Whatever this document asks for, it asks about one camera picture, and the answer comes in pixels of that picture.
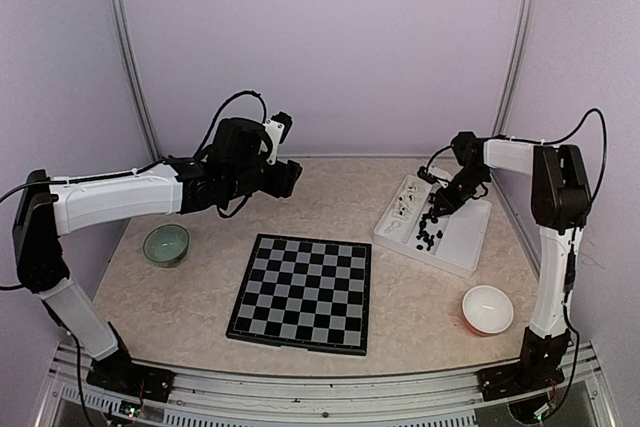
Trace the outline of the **black grey chessboard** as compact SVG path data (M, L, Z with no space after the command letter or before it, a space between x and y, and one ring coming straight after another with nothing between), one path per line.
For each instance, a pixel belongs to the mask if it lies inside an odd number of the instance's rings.
M371 261L369 243L257 235L226 337L364 356Z

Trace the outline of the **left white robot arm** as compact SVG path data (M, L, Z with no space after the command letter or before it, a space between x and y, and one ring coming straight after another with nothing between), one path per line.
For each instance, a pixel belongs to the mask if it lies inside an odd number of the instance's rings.
M291 196L301 175L277 153L292 126L280 112L262 123L223 119L213 142L191 157L166 158L141 169L91 177L50 177L32 171L20 194L12 237L17 286L37 295L121 392L140 381L137 365L115 329L98 313L63 259L63 235L98 224L155 214L190 214L215 208L234 216L256 192Z

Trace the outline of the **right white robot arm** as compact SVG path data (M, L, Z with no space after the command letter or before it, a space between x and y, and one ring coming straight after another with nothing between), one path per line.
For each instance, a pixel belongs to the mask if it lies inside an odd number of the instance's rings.
M599 118L602 132L602 159L595 187L589 185L580 148L568 142L590 115ZM576 333L568 317L583 229L607 163L605 117L600 109L591 108L572 131L554 141L504 135L481 138L471 131L461 131L446 148L453 152L461 169L431 195L433 219L452 215L474 199L494 170L520 173L531 180L530 206L541 244L539 284L520 361L511 370L512 383L520 390L531 391L549 376L550 363L561 360Z

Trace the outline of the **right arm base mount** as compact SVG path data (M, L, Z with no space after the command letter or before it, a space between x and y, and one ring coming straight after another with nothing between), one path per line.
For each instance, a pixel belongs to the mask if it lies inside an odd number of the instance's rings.
M481 369L477 373L479 387L485 402L546 389L565 380L561 369L533 371L519 363Z

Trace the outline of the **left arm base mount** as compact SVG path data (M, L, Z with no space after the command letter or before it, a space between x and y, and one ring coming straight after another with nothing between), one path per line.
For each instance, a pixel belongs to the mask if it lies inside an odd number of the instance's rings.
M135 363L99 366L94 363L87 375L87 382L125 396L166 403L174 378L172 371L157 367Z

